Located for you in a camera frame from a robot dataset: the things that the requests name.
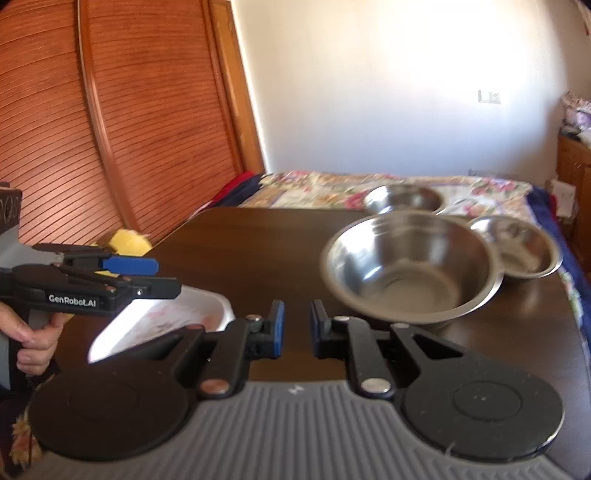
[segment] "hand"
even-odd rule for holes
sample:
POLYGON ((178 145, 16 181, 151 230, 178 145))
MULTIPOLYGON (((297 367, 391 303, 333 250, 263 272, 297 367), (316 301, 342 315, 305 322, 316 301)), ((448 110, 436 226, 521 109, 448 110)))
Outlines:
POLYGON ((47 369, 65 322, 65 314, 54 313, 50 323, 33 331, 10 307, 0 303, 0 330, 22 343, 17 368, 26 374, 41 375, 47 369))

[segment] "stainless steel bowl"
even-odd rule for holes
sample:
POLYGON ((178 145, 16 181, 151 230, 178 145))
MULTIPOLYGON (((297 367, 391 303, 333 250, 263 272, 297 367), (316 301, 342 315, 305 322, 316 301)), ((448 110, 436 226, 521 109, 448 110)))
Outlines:
POLYGON ((443 210, 443 196, 433 189, 412 183, 393 183, 369 192, 363 204, 371 215, 393 210, 425 210, 439 213, 443 210))
POLYGON ((531 223, 510 216, 491 215, 474 219, 470 228, 494 244, 505 275, 509 277, 545 277, 562 263, 562 252, 554 239, 531 223))
POLYGON ((330 291, 367 316, 416 324, 484 305, 502 281, 494 248, 458 221, 401 210, 352 223, 326 245, 330 291))

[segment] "black circular base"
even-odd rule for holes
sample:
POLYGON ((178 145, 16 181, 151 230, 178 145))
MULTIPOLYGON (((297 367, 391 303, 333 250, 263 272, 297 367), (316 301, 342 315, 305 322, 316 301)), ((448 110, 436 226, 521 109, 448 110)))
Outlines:
POLYGON ((410 424, 442 451, 508 462, 542 451, 563 419, 543 380, 480 356, 429 362, 404 396, 410 424))
POLYGON ((158 362, 102 361, 59 375, 30 405, 34 435, 49 450, 80 460, 118 460, 170 438, 189 398, 158 362))

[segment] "wooden slats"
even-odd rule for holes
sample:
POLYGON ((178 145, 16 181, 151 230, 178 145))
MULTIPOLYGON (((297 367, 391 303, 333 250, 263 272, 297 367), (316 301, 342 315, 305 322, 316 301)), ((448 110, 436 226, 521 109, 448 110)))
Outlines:
POLYGON ((134 216, 157 241, 238 171, 199 2, 89 0, 102 121, 134 216))
POLYGON ((0 179, 24 191, 21 241, 88 243, 122 225, 86 113, 72 1, 0 12, 0 179))

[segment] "metal screw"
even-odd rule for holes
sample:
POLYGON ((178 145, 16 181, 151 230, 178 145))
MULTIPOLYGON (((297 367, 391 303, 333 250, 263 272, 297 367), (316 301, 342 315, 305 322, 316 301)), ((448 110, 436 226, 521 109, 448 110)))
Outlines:
POLYGON ((201 382, 199 388, 209 395, 222 395, 230 390, 230 383, 222 378, 210 378, 201 382))
POLYGON ((385 378, 366 378, 361 382, 361 388, 366 393, 380 394, 390 391, 392 384, 385 378))

